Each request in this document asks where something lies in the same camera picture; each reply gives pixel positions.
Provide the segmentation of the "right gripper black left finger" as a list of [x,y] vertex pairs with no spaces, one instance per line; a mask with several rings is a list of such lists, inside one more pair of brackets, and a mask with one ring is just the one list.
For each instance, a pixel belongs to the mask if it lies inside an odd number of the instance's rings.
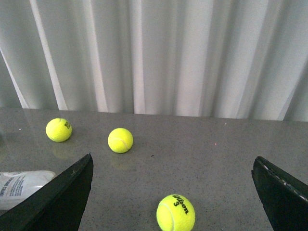
[[85,155],[0,217],[2,231],[77,231],[91,191],[93,159]]

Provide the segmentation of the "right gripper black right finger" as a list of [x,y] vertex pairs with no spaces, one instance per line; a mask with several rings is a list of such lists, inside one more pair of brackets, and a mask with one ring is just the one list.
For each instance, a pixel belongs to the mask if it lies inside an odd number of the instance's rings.
[[258,156],[252,178],[269,222],[275,231],[308,229],[308,186]]

